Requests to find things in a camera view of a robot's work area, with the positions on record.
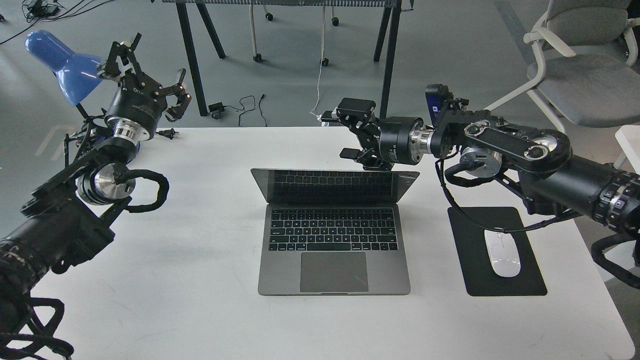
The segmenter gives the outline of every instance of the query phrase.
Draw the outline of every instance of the silver laptop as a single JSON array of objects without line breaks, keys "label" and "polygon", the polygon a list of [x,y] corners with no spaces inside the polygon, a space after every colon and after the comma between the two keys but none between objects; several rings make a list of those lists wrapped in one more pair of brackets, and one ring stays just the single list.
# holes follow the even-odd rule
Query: silver laptop
[{"label": "silver laptop", "polygon": [[406,295],[409,171],[251,169],[268,205],[261,295]]}]

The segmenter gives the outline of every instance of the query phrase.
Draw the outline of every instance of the mouse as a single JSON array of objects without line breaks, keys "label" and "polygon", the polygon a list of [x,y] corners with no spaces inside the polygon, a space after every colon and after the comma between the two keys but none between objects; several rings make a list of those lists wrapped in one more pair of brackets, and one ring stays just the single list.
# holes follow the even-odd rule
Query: mouse
[{"label": "mouse", "polygon": [[520,273],[520,256],[511,234],[484,231],[484,242],[493,271],[501,277]]}]

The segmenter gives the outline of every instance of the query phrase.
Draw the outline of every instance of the chair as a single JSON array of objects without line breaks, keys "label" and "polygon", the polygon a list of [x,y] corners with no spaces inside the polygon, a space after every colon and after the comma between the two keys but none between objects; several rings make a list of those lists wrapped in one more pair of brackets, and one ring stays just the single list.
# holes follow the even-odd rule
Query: chair
[{"label": "chair", "polygon": [[[627,19],[630,0],[551,0],[524,42],[532,43],[536,63],[529,81],[485,109],[494,110],[526,92],[549,120],[564,133],[557,113],[579,126],[613,127],[640,121],[640,75],[630,66],[638,54],[632,28],[640,18]],[[621,34],[628,46],[626,63],[604,54],[576,54],[571,46],[604,45]],[[544,51],[562,56],[545,61]]]}]

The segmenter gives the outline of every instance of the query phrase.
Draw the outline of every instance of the chair seat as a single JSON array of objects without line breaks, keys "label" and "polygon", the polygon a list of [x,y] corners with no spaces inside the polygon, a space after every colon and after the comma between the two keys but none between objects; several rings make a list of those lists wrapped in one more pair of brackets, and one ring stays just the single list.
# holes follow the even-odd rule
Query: chair seat
[{"label": "chair seat", "polygon": [[[533,63],[529,79],[538,71]],[[640,121],[640,75],[602,54],[547,60],[538,90],[574,124],[611,127]]]}]

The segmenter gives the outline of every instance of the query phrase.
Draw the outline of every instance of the white table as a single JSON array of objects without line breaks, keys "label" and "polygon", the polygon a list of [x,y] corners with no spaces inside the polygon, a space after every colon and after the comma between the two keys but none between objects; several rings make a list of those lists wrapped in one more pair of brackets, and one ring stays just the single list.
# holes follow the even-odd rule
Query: white table
[{"label": "white table", "polygon": [[[616,140],[622,148],[622,154],[618,157],[613,164],[615,168],[620,168],[625,160],[629,160],[629,163],[634,168],[636,173],[640,172],[640,126],[638,125],[623,125],[616,131]],[[630,270],[636,267],[634,258],[631,256],[633,253],[634,241],[629,241],[615,246],[611,250],[606,252],[607,259],[622,266],[623,268]],[[598,267],[600,276],[603,281],[613,279],[613,275],[606,272],[602,268]]]},{"label": "white table", "polygon": [[[263,297],[266,203],[249,169],[360,166],[343,127],[180,129],[142,145],[131,168],[163,173],[166,204],[124,213],[116,240],[34,296],[66,304],[56,335],[74,359],[628,359],[634,346],[573,222],[529,233],[543,297],[471,297],[426,158],[399,203],[407,296]],[[139,181],[134,202],[155,199]],[[499,184],[452,189],[462,206],[516,206]]]},{"label": "white table", "polygon": [[638,125],[622,125],[616,131],[616,140],[622,148],[622,154],[616,160],[614,166],[620,168],[625,160],[636,172],[640,171],[640,126]]}]

